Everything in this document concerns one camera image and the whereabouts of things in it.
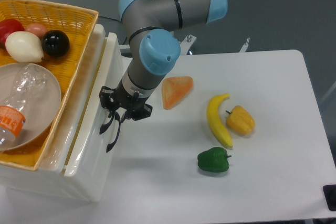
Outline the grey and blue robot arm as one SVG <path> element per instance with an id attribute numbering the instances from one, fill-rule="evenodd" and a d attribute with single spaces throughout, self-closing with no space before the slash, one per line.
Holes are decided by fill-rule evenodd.
<path id="1" fill-rule="evenodd" d="M 119 0 L 132 60 L 118 86 L 99 94 L 109 119 L 148 118 L 152 107 L 146 101 L 181 52 L 173 31 L 222 19 L 227 10 L 228 0 Z"/>

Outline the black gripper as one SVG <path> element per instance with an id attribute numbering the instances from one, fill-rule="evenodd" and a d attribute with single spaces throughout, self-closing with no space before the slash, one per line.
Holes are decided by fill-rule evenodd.
<path id="1" fill-rule="evenodd" d="M 129 93 L 122 82 L 114 89 L 102 86 L 99 92 L 101 106 L 108 111 L 108 118 L 113 119 L 119 108 L 125 109 L 120 123 L 125 120 L 135 121 L 146 119 L 151 116 L 153 107 L 146 104 L 148 98 L 141 98 L 139 91 Z"/>

